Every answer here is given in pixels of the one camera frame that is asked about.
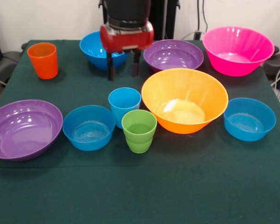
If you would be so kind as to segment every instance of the orange cup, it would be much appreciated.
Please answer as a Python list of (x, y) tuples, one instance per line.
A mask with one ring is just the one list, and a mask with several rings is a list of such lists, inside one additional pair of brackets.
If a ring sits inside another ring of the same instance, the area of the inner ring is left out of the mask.
[(58, 74), (57, 50), (52, 43), (37, 43), (27, 50), (30, 61), (41, 79), (51, 79)]

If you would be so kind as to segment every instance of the green cup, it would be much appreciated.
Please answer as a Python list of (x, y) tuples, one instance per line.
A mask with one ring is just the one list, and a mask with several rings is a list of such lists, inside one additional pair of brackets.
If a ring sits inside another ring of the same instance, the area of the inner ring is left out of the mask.
[(130, 150), (134, 153), (146, 152), (157, 128), (155, 116), (145, 110), (133, 110), (125, 114), (121, 123)]

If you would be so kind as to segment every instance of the bowl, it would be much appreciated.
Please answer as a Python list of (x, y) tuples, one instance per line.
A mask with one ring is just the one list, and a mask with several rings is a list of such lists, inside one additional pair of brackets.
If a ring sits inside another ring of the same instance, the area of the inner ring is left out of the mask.
[(22, 100), (0, 108), (0, 159), (24, 161), (45, 152), (62, 127), (62, 114), (42, 100)]
[(98, 150), (109, 143), (115, 117), (108, 109), (87, 105), (71, 111), (63, 121), (63, 133), (71, 144), (83, 151)]
[[(83, 51), (87, 59), (98, 69), (107, 70), (107, 52), (103, 48), (100, 32), (94, 32), (85, 36), (80, 42), (80, 49)], [(121, 66), (127, 59), (126, 53), (113, 53), (113, 65), (115, 68)]]
[(224, 125), (229, 134), (242, 141), (258, 141), (275, 126), (276, 116), (266, 104), (251, 98), (229, 101)]
[(253, 72), (275, 50), (265, 35), (242, 27), (220, 27), (207, 32), (203, 44), (218, 72), (233, 77)]
[(144, 50), (144, 60), (155, 72), (175, 68), (196, 69), (203, 59), (203, 52), (186, 41), (156, 41)]
[(143, 84), (141, 94), (160, 125), (179, 134), (199, 131), (228, 105), (224, 86), (214, 77), (193, 69), (157, 72)]

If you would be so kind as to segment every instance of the dark green tablecloth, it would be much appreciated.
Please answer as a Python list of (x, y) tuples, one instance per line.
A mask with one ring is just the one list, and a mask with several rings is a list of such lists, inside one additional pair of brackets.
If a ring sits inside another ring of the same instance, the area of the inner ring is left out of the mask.
[[(64, 116), (83, 105), (109, 108), (112, 90), (140, 91), (150, 76), (142, 60), (140, 76), (132, 78), (129, 57), (116, 81), (107, 81), (105, 72), (87, 62), (78, 41), (52, 43), (58, 76), (38, 79), (25, 53), (0, 106), (42, 99)], [(201, 42), (194, 44), (203, 49)], [(246, 77), (226, 77), (204, 55), (200, 70), (221, 81), (230, 99), (255, 98), (275, 111), (277, 125), (264, 139), (246, 143), (231, 137), (222, 117), (189, 135), (158, 126), (145, 154), (132, 153), (117, 128), (96, 152), (75, 149), (60, 133), (36, 159), (0, 161), (0, 224), (280, 224), (280, 104), (261, 68)]]

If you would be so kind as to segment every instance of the pink bowl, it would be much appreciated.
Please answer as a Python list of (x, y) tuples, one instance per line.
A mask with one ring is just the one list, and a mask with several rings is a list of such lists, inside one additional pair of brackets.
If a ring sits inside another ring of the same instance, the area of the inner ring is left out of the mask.
[(274, 53), (265, 35), (242, 27), (220, 27), (207, 32), (203, 44), (210, 63), (227, 76), (245, 76)]

